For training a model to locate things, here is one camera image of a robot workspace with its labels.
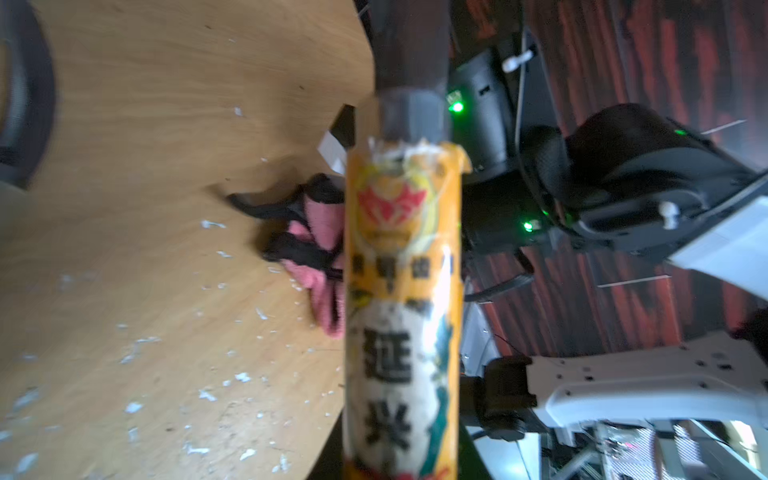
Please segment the pink rag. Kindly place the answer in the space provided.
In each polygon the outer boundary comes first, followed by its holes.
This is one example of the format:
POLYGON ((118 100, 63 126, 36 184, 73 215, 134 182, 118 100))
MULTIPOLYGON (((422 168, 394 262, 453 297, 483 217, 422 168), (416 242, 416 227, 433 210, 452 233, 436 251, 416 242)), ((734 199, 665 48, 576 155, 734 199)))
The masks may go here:
POLYGON ((257 204, 254 196, 246 193, 225 197, 230 206, 247 216, 285 225, 270 235, 261 256, 281 264, 309 292, 314 320, 331 338, 345 333, 342 183, 341 177, 320 173, 277 202, 257 204))

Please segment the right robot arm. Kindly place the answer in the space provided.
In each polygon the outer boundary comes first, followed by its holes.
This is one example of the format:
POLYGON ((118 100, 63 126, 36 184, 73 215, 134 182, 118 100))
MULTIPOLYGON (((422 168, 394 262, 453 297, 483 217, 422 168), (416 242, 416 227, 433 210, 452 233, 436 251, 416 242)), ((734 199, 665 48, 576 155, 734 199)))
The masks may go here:
MULTIPOLYGON (((572 135, 556 124, 543 56, 521 28, 458 55, 447 100, 469 150, 465 255, 510 253, 521 271, 471 303, 530 285, 527 246, 605 248, 681 267, 712 266, 760 290, 767 176, 704 135, 635 103, 608 107, 572 135)), ((749 322, 676 347, 600 356, 517 355, 460 381, 460 417, 493 436, 608 421, 767 423, 767 327, 749 322)))

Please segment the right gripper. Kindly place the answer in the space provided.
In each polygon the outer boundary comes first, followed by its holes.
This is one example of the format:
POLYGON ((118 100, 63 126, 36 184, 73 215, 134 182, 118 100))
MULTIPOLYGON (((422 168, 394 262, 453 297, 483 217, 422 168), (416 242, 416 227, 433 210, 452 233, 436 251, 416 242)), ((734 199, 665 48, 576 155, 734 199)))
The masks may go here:
POLYGON ((528 27, 492 42, 449 75, 452 140, 471 161, 463 182, 469 252, 503 252, 576 235, 557 212, 565 139, 546 63, 528 27))

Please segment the small sickle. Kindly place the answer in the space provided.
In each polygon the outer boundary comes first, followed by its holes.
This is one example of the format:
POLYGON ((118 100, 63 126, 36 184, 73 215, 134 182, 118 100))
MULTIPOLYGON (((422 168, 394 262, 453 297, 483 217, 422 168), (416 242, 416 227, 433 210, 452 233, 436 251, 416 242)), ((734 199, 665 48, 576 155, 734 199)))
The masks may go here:
POLYGON ((469 159, 449 140, 450 5, 373 1, 370 24, 345 173, 342 475, 454 479, 469 159))

